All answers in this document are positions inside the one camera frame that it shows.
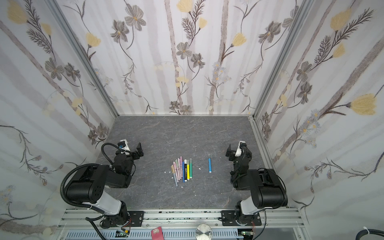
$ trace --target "ventilation grille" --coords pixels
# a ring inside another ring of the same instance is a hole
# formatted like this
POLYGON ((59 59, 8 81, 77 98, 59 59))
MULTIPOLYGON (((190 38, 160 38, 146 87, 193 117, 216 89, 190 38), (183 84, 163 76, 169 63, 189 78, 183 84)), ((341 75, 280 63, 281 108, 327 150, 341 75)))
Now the ventilation grille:
MULTIPOLYGON (((116 230, 100 230, 102 235, 108 240, 140 239, 152 240, 152 229, 131 230, 130 235, 126 236, 116 230)), ((195 229, 163 229, 164 240, 195 240, 195 229)), ((237 229, 213 229, 212 239, 239 239, 243 236, 237 235, 237 229)), ((94 230, 70 230, 65 240, 100 240, 94 230)))

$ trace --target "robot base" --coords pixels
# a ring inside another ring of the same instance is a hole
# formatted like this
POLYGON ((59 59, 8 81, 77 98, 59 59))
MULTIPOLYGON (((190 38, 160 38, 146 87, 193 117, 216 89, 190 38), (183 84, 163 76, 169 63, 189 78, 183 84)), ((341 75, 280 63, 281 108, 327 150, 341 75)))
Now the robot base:
POLYGON ((100 222, 100 226, 104 229, 110 227, 118 227, 124 225, 131 219, 131 227, 141 227, 143 222, 144 211, 129 211, 124 202, 121 204, 120 212, 116 215, 105 215, 104 219, 100 222))
POLYGON ((235 211, 221 211, 221 221, 223 222, 223 226, 252 226, 252 222, 255 226, 262 225, 259 213, 255 215, 242 214, 240 201, 237 203, 235 211))

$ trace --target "green marker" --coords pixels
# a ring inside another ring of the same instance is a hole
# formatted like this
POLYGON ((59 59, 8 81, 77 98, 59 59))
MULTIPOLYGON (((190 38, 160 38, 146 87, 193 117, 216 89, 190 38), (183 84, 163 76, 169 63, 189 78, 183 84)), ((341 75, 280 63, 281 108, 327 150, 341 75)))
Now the green marker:
POLYGON ((192 178, 192 158, 189 159, 189 178, 192 178))

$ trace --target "cable tie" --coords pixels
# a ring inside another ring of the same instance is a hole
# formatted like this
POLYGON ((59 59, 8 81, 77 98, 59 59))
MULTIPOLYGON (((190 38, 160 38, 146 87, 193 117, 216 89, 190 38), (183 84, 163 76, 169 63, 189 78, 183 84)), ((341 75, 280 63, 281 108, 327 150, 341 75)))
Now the cable tie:
POLYGON ((371 233, 369 232, 369 230, 367 229, 367 227, 362 227, 362 228, 364 228, 365 230, 367 230, 368 234, 371 234, 371 233))

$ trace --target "blue marker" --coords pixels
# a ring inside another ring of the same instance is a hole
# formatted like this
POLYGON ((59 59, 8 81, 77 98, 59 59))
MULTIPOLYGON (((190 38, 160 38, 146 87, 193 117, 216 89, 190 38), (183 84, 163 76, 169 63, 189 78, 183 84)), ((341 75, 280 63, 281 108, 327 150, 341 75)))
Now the blue marker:
POLYGON ((184 162, 181 162, 181 165, 183 166, 183 182, 185 182, 185 169, 184 169, 184 162))
POLYGON ((211 154, 208 154, 208 162, 209 162, 209 173, 212 173, 211 154))

